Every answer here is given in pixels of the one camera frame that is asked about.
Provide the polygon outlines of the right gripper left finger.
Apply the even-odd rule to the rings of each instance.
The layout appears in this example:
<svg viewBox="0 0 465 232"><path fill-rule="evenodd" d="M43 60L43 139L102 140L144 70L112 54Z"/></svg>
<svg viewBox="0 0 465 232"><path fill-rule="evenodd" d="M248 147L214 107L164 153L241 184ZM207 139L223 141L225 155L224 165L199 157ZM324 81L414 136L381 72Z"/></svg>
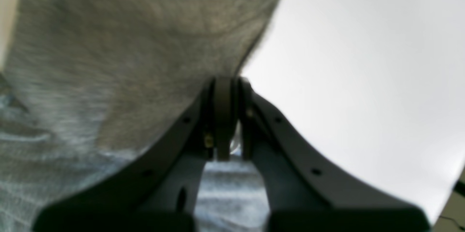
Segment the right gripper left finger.
<svg viewBox="0 0 465 232"><path fill-rule="evenodd" d="M209 80L194 103L121 171L45 207L35 232L194 232L205 164L228 161L237 115L236 77Z"/></svg>

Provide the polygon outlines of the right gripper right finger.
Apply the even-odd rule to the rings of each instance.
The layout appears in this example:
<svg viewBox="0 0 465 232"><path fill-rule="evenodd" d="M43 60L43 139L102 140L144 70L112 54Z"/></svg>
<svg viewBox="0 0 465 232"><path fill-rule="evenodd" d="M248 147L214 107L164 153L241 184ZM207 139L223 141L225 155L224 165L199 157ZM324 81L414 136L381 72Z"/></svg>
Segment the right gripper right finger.
<svg viewBox="0 0 465 232"><path fill-rule="evenodd" d="M357 179L310 145L245 78L238 79L243 158L258 168L267 232L429 232L419 207Z"/></svg>

